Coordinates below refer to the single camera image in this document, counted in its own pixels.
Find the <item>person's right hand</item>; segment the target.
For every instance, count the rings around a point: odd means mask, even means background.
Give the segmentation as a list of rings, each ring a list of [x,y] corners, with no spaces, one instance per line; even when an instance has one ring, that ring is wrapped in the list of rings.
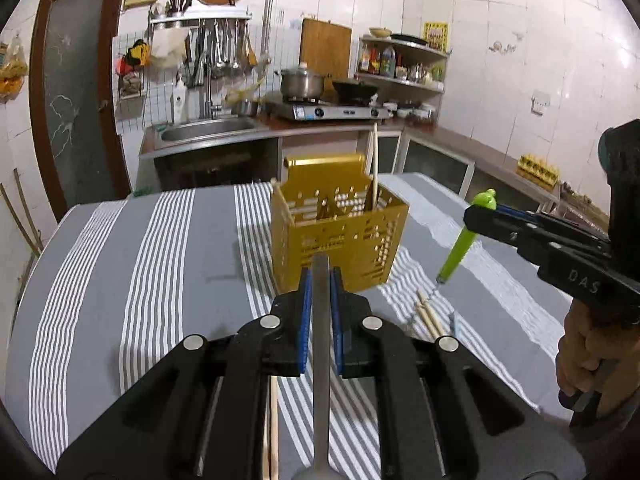
[[[614,412],[639,389],[639,326],[595,326],[589,309],[574,299],[555,360],[560,389],[567,396],[591,390],[596,380],[593,372],[603,360],[617,365],[602,386],[598,417]]]

